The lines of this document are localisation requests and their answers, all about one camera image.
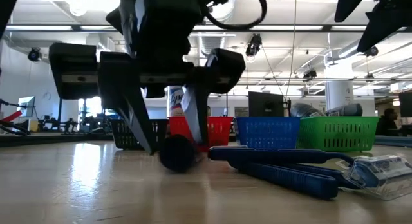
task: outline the red basket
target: red basket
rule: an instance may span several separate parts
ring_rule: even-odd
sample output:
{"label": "red basket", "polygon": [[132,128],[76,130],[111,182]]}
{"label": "red basket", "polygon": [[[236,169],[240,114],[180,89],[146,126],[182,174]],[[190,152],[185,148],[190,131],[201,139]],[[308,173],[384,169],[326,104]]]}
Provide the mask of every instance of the red basket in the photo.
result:
{"label": "red basket", "polygon": [[[213,146],[226,146],[229,143],[230,123],[233,117],[207,117],[209,144],[198,146],[200,151],[207,152]],[[185,117],[169,117],[172,135],[182,135],[194,141]]]}

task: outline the green basket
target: green basket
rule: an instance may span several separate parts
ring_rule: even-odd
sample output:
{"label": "green basket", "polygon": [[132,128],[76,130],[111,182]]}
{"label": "green basket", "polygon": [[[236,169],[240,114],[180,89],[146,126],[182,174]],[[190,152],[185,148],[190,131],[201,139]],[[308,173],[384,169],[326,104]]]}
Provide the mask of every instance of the green basket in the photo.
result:
{"label": "green basket", "polygon": [[323,151],[369,151],[375,141],[378,117],[302,118],[298,148]]}

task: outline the wooden table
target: wooden table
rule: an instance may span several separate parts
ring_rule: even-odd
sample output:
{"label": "wooden table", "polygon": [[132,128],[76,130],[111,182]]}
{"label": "wooden table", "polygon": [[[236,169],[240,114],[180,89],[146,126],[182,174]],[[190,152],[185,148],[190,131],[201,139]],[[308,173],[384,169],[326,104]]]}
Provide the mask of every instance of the wooden table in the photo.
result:
{"label": "wooden table", "polygon": [[[373,155],[412,150],[375,146]],[[333,201],[237,173],[226,162],[171,174],[157,157],[112,142],[0,149],[0,223],[412,223],[412,194]]]}

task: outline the can label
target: can label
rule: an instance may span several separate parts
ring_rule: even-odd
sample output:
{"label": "can label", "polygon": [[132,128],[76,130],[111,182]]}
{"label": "can label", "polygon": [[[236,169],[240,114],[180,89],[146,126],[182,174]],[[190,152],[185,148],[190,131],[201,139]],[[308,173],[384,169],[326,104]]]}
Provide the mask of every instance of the can label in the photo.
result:
{"label": "can label", "polygon": [[184,116],[182,109],[182,98],[183,98],[183,89],[181,86],[170,86],[169,87],[169,114],[170,116]]}

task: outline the blue basket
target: blue basket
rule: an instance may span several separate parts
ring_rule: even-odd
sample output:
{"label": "blue basket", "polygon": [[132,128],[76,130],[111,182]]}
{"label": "blue basket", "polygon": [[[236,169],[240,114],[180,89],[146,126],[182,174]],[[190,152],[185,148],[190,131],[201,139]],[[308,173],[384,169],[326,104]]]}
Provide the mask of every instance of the blue basket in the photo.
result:
{"label": "blue basket", "polygon": [[295,149],[300,118],[235,118],[236,141],[253,149]]}

